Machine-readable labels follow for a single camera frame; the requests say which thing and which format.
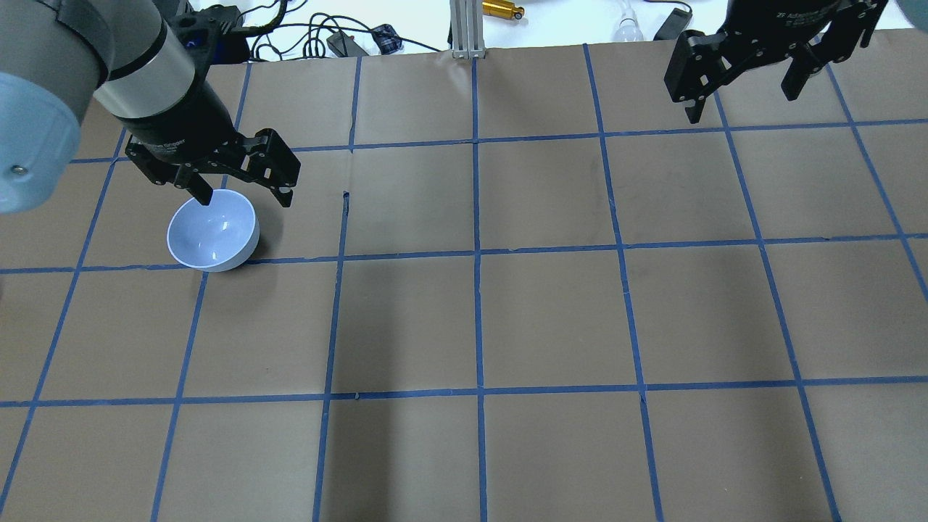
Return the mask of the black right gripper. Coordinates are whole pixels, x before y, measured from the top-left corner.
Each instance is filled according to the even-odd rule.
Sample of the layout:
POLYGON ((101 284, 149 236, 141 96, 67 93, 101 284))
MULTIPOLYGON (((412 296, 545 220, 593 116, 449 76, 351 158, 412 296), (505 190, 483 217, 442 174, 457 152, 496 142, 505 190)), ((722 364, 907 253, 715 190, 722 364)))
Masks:
POLYGON ((812 75, 845 62, 871 42, 888 1, 729 1, 718 33, 686 30, 677 37, 663 76, 672 102, 696 125, 706 100, 740 74, 779 62, 772 46, 788 47, 792 62, 780 88, 789 102, 812 75), (810 43, 823 33, 821 42, 810 43))

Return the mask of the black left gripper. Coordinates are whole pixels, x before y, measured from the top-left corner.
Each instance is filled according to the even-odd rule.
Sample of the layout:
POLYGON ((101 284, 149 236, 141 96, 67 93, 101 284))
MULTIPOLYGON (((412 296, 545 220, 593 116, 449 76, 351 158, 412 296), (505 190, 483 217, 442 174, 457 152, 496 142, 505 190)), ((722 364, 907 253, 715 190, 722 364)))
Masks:
POLYGON ((196 73, 192 85, 171 108, 158 115, 126 118, 130 161, 155 185, 171 185, 202 206, 213 189, 205 174, 232 175, 267 189, 282 208, 293 202, 301 162, 276 130, 254 136, 236 132, 225 104, 196 73))

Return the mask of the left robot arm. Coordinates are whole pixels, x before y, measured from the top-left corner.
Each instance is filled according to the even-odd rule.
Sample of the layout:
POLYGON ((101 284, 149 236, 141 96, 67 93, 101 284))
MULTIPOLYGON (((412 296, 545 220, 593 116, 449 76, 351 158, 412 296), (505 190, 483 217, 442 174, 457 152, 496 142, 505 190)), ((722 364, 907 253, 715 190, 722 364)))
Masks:
POLYGON ((153 1, 2 3, 2 212, 48 201, 76 158, 87 109, 100 103, 129 135, 125 154, 149 182, 207 205, 206 175, 268 189, 289 207, 301 165, 275 130, 249 138, 207 80, 223 51, 275 30, 234 7, 162 16, 153 1))

